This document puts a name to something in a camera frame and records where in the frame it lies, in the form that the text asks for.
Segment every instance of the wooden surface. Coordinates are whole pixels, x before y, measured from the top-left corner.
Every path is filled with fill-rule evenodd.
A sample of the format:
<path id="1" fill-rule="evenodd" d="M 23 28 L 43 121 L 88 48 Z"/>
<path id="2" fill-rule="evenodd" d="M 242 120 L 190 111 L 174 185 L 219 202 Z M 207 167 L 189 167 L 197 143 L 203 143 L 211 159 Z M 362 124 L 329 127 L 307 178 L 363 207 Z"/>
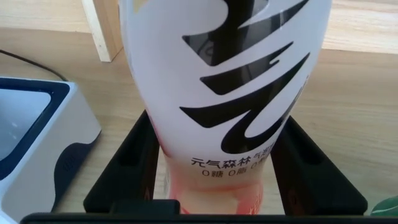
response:
<path id="1" fill-rule="evenodd" d="M 103 18 L 107 20 L 106 22 L 109 22 L 110 29 L 102 27 L 100 30 L 100 26 L 91 21 L 93 15 L 95 17 L 93 11 L 89 11 L 86 18 L 83 10 L 84 4 L 90 6 L 93 1 L 102 2 L 99 6 L 106 8 L 108 13 L 112 14 L 111 11 L 114 11 L 114 14 L 117 13 L 115 8 L 117 0 L 1 0 L 0 27 L 93 32 L 100 55 L 104 55 L 100 47 L 102 43 L 96 37 L 101 32 L 118 33 L 110 30 L 113 27 L 118 28 L 118 20 L 115 20 L 112 15 L 109 16 L 113 19 L 107 20 L 107 15 L 101 12 L 102 16 L 105 15 Z M 105 35 L 105 39 L 111 39 L 111 37 Z M 329 28 L 323 47 L 335 50 L 398 54 L 398 1 L 333 0 Z"/>
<path id="2" fill-rule="evenodd" d="M 81 0 L 1 0 L 0 27 L 91 32 Z"/>
<path id="3" fill-rule="evenodd" d="M 123 48 L 118 0 L 82 0 L 88 25 L 102 62 L 111 62 Z"/>
<path id="4" fill-rule="evenodd" d="M 0 49 L 44 63 L 77 82 L 98 118 L 101 138 L 59 212 L 82 212 L 82 201 L 144 109 L 121 51 L 101 63 L 91 35 L 0 29 Z M 398 55 L 323 50 L 293 116 L 367 198 L 369 207 L 398 195 Z M 54 79 L 0 55 L 0 73 Z M 155 196 L 163 197 L 164 160 Z M 271 160 L 264 170 L 262 213 L 281 214 Z"/>
<path id="5" fill-rule="evenodd" d="M 398 1 L 333 0 L 323 48 L 398 54 Z"/>

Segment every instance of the beverage bottle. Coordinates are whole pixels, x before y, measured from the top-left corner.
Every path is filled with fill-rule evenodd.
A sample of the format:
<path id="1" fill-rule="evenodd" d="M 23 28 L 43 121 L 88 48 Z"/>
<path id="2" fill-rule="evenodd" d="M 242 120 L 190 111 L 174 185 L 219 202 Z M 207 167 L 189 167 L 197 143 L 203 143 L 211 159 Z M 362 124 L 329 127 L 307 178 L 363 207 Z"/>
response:
<path id="1" fill-rule="evenodd" d="M 331 0 L 120 0 L 124 51 L 182 213 L 257 214 L 262 168 Z"/>

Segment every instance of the black holder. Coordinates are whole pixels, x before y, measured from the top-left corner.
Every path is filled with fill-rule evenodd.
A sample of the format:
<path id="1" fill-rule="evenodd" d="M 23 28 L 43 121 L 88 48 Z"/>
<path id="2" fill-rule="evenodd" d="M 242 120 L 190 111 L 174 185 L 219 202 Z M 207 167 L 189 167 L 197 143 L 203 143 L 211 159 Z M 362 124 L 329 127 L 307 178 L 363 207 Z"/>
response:
<path id="1" fill-rule="evenodd" d="M 69 223 L 83 221 L 231 223 L 233 220 L 233 223 L 389 223 L 394 221 L 358 217 L 368 208 L 366 199 L 291 117 L 271 151 L 286 216 L 179 215 L 180 205 L 177 201 L 152 200 L 158 153 L 159 142 L 148 115 L 143 112 L 84 200 L 86 214 L 33 214 L 22 222 L 51 220 Z M 313 217 L 298 218 L 309 215 Z M 330 217 L 331 215 L 355 218 L 336 219 Z"/>

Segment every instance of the wooden board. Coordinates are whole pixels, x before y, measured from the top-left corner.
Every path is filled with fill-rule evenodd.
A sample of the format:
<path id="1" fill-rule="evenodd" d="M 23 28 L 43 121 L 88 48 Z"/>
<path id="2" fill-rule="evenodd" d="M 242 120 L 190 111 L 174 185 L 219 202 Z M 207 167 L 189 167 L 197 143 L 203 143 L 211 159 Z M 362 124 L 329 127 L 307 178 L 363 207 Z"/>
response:
<path id="1" fill-rule="evenodd" d="M 91 32 L 81 0 L 1 0 L 0 27 Z"/>
<path id="2" fill-rule="evenodd" d="M 111 62 L 123 48 L 118 0 L 82 0 L 99 59 Z"/>

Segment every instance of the blue trim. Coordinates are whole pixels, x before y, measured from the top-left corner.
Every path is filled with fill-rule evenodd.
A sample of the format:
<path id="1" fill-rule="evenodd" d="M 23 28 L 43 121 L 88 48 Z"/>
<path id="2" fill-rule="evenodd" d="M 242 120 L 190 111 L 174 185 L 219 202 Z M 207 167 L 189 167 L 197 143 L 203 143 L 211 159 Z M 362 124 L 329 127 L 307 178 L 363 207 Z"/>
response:
<path id="1" fill-rule="evenodd" d="M 68 84 L 60 82 L 0 78 L 0 89 L 44 92 L 51 96 L 49 105 L 47 105 L 43 113 L 19 141 L 15 149 L 6 158 L 0 161 L 0 180 L 3 180 L 15 169 L 19 161 L 24 157 L 27 150 L 68 95 L 70 87 Z"/>

